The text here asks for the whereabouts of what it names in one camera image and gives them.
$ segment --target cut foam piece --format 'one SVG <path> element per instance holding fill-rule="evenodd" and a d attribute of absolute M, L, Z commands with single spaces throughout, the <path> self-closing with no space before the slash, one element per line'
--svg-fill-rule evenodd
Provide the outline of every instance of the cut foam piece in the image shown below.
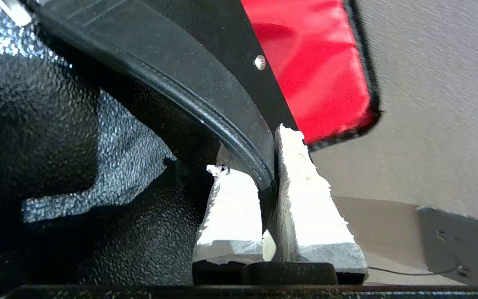
<path fill-rule="evenodd" d="M 193 262 L 216 265 L 263 261 L 258 188 L 244 172 L 208 165 L 214 184 L 193 251 Z"/>
<path fill-rule="evenodd" d="M 283 125 L 275 134 L 279 161 L 277 246 L 289 262 L 327 262 L 337 272 L 367 273 L 361 248 L 340 216 L 330 185 L 309 158 L 299 131 Z"/>

